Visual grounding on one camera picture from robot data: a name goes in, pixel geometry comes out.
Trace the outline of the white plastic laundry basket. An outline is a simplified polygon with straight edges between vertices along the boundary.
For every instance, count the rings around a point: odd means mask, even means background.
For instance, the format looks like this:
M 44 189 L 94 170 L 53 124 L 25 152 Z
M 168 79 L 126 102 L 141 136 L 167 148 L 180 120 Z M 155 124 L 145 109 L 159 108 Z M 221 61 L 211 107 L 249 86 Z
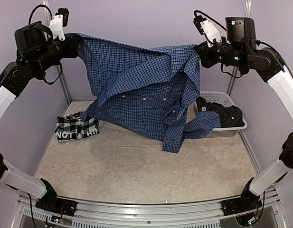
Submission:
M 218 91 L 201 91 L 200 96 L 205 98 L 207 102 L 216 102 L 224 107 L 236 106 L 232 98 L 225 92 Z M 239 131 L 247 128 L 247 122 L 243 117 L 244 126 L 228 127 L 228 128 L 214 128 L 206 137 L 230 137 L 236 135 Z

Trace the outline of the blue checked long sleeve shirt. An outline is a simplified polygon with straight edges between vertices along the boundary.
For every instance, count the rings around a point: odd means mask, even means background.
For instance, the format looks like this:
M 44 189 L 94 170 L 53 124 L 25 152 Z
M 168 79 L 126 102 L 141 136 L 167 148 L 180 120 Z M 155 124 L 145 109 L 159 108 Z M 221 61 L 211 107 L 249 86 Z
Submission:
M 83 118 L 95 118 L 162 141 L 177 153 L 185 139 L 207 136 L 221 126 L 215 112 L 187 121 L 200 95 L 195 46 L 141 48 L 81 34 L 78 48 L 95 101 Z

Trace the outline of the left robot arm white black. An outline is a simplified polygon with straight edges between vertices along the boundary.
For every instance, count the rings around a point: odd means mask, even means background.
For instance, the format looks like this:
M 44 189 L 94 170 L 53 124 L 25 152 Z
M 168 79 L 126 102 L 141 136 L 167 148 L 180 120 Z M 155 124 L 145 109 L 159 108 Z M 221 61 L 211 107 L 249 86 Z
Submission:
M 45 81 L 46 70 L 61 65 L 61 59 L 78 57 L 81 38 L 68 33 L 54 38 L 50 28 L 41 21 L 15 31 L 17 60 L 9 63 L 0 74 L 0 121 L 7 109 L 32 79 Z M 50 211 L 56 211 L 61 201 L 51 184 L 37 179 L 11 165 L 0 153 L 0 183 L 36 197 Z

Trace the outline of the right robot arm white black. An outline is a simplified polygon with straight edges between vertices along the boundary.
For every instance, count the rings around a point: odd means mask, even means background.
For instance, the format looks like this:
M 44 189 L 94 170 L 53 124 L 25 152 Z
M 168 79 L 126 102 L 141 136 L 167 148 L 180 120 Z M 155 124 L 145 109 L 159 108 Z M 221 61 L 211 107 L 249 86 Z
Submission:
M 250 69 L 255 70 L 261 79 L 276 93 L 293 122 L 293 76 L 286 62 L 277 51 L 267 45 L 258 50 L 261 41 L 256 39 L 253 19 L 247 17 L 227 17 L 223 29 L 227 36 L 222 37 L 210 16 L 202 16 L 196 10 L 193 20 L 199 33 L 206 39 L 195 50 L 201 64 L 210 68 L 217 63 L 221 66 L 237 67 L 240 75 Z M 252 178 L 244 187 L 241 196 L 231 201 L 240 210 L 247 211 L 258 202 L 267 188 L 280 181 L 288 171 L 293 170 L 293 132 L 282 146 L 282 152 L 264 171 Z

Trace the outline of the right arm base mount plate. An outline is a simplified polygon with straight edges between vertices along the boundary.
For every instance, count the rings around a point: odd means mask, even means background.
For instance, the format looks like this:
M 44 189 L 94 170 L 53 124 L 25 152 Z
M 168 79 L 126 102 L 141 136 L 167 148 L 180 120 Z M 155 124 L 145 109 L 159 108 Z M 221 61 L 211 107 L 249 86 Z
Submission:
M 249 199 L 242 197 L 223 200 L 221 202 L 221 205 L 224 216 L 243 213 L 249 210 L 256 209 L 257 207 L 261 208 L 263 206 L 259 198 Z

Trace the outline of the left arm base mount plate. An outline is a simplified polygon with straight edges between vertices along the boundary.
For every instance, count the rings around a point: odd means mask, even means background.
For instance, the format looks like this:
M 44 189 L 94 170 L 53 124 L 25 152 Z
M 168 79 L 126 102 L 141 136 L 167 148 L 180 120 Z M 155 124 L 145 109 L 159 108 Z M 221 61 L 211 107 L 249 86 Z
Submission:
M 60 215 L 74 216 L 78 203 L 63 198 L 44 198 L 36 202 L 36 207 Z

